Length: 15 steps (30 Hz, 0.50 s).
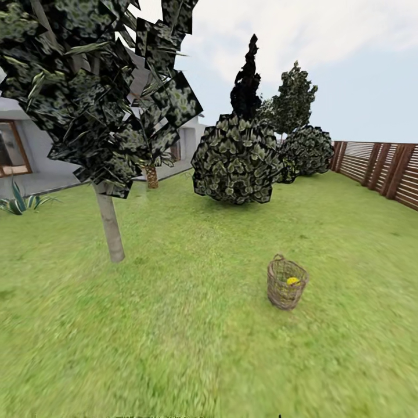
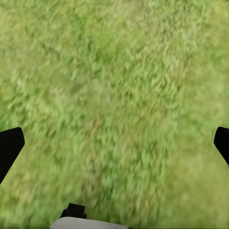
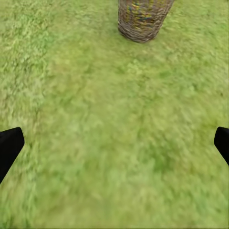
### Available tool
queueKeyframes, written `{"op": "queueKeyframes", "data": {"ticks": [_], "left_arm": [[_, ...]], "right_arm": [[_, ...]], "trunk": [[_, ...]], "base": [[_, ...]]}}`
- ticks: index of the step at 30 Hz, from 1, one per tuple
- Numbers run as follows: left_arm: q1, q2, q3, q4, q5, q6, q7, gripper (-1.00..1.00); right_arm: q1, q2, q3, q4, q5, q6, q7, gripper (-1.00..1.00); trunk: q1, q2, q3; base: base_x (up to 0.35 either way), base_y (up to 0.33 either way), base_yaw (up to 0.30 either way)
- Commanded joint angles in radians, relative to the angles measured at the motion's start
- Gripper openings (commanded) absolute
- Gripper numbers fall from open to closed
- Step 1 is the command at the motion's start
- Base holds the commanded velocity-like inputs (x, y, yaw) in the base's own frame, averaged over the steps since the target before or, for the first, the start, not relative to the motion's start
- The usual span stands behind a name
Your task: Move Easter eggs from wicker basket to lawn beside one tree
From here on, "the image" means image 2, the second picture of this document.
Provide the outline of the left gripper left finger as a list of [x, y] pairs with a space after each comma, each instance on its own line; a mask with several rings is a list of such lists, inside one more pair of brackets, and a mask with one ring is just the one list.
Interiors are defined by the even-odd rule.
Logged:
[[25, 145], [20, 127], [0, 132], [0, 184]]

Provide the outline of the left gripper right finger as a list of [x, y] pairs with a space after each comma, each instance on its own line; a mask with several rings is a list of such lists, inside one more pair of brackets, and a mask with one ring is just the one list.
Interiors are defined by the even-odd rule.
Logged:
[[229, 165], [229, 129], [218, 127], [214, 144]]

